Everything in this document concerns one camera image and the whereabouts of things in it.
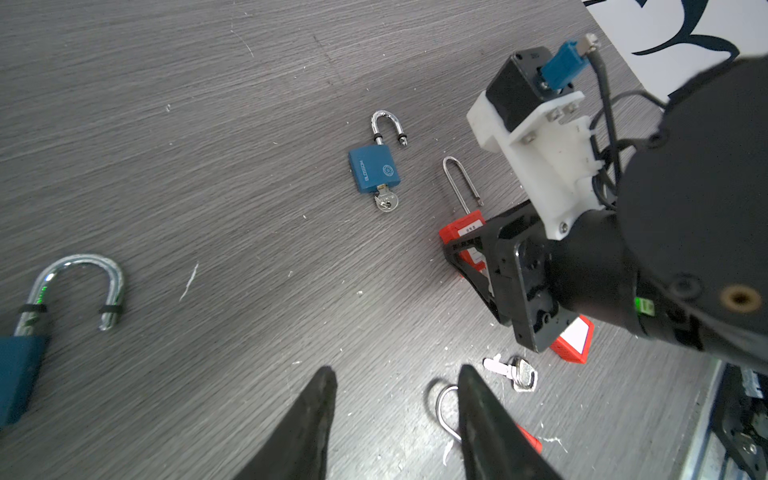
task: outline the blue connector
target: blue connector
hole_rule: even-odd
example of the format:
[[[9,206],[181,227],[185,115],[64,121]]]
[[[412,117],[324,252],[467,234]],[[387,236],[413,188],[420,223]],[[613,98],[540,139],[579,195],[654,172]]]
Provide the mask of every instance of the blue connector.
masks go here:
[[[558,53],[541,67],[541,76],[552,90],[568,86],[589,65],[589,60],[579,55],[577,43],[575,40],[566,41]]]

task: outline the red plastic object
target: red plastic object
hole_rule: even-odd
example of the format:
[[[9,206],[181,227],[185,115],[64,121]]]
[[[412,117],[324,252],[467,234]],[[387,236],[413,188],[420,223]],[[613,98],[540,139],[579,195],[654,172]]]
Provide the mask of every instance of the red plastic object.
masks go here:
[[[539,442],[536,437],[534,437],[533,435],[528,433],[520,425],[518,425],[518,428],[520,429],[520,433],[522,433],[523,436],[525,437],[525,439],[528,440],[528,443],[531,444],[531,447],[533,447],[533,449],[536,451],[536,453],[541,453],[541,442]]]
[[[560,358],[571,363],[586,363],[592,345],[594,324],[580,315],[549,347]]]
[[[451,222],[439,231],[440,238],[443,243],[448,243],[451,240],[456,240],[461,235],[473,231],[475,228],[479,228],[485,225],[485,219],[482,217],[480,210],[475,210],[469,215],[459,218],[455,222]],[[482,253],[478,252],[474,248],[464,250],[461,252],[462,259],[472,265],[475,270],[482,271],[485,269],[485,261],[483,261]]]

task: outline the blue padlock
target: blue padlock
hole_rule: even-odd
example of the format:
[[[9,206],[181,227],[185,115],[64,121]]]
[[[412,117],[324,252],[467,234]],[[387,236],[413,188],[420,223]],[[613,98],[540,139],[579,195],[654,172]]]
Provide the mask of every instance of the blue padlock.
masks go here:
[[[50,338],[34,331],[40,314],[46,311],[43,299],[48,284],[63,269],[84,263],[100,266],[109,275],[107,302],[99,310],[99,329],[109,330],[118,321],[123,311],[125,278],[114,261],[101,255],[70,255],[43,270],[32,286],[27,303],[19,309],[22,317],[14,336],[0,337],[0,426],[18,422],[27,411],[29,396],[35,387],[45,346]]]
[[[376,124],[381,117],[386,117],[395,124],[398,142],[403,147],[408,144],[408,137],[400,120],[386,110],[378,110],[371,117],[373,140],[376,145],[349,151],[349,165],[357,182],[357,190],[361,194],[374,194],[376,206],[382,211],[391,212],[397,207],[398,199],[389,188],[400,183],[400,176],[397,174],[392,152],[384,145],[379,125]]]

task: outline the gray wooden table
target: gray wooden table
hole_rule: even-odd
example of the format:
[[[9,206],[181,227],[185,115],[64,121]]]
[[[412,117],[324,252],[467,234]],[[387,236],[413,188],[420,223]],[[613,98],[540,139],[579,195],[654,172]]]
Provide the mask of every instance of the gray wooden table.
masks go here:
[[[128,278],[109,333],[102,273],[55,281],[0,478],[231,478],[324,364],[339,377],[330,478],[463,478],[458,449],[442,464],[435,390],[525,352],[442,258],[437,231],[461,209],[440,162],[464,162],[486,217],[524,200],[466,111],[513,50],[587,31],[578,0],[0,5],[3,333],[59,257],[101,253]],[[604,52],[614,91],[638,87]],[[577,84],[593,114],[594,76]],[[388,215],[346,158],[379,108],[409,134],[400,149],[385,130],[402,177]],[[638,136],[659,113],[617,117]],[[586,366],[525,354],[536,393],[482,375],[564,477],[674,475],[706,356],[601,323]]]

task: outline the black cylinder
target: black cylinder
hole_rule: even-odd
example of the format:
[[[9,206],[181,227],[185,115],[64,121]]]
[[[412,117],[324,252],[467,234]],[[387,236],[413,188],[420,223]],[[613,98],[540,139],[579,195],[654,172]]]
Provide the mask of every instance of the black cylinder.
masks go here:
[[[614,211],[584,212],[567,237],[552,242],[548,280],[566,309],[646,336],[634,306],[637,267]]]

